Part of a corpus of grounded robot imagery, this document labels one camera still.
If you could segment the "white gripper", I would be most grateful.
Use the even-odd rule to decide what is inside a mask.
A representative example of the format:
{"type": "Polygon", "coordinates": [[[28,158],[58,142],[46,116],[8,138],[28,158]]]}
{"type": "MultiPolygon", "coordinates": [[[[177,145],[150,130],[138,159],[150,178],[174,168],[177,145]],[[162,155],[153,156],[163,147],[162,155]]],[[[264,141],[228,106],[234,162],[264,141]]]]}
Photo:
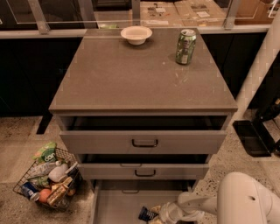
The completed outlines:
{"type": "Polygon", "coordinates": [[[150,209],[153,213],[159,214],[148,224],[177,224],[180,221],[198,221],[203,218],[204,212],[191,210],[185,212],[175,202],[168,202],[162,206],[154,206],[150,209]]]}

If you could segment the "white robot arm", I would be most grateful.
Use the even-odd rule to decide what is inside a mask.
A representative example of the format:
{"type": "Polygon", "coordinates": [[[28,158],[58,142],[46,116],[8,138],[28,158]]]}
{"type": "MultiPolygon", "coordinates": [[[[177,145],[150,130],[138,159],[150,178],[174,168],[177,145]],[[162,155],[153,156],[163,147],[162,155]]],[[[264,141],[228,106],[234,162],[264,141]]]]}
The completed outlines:
{"type": "MultiPolygon", "coordinates": [[[[254,98],[266,73],[280,50],[280,12],[265,36],[253,65],[237,96],[240,118],[254,98]]],[[[174,202],[160,207],[149,224],[177,224],[196,221],[203,213],[215,214],[217,224],[280,224],[280,199],[254,178],[241,172],[230,172],[220,182],[215,197],[182,192],[174,202]]]]}

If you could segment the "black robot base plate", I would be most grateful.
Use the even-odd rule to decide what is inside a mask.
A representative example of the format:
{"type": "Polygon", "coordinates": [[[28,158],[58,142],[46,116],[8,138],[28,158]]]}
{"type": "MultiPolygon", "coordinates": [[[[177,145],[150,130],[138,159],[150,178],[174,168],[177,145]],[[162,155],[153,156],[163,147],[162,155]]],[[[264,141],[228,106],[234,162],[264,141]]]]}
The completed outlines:
{"type": "Polygon", "coordinates": [[[251,157],[270,157],[279,150],[279,142],[273,139],[262,122],[234,121],[233,126],[245,151],[251,157]]]}

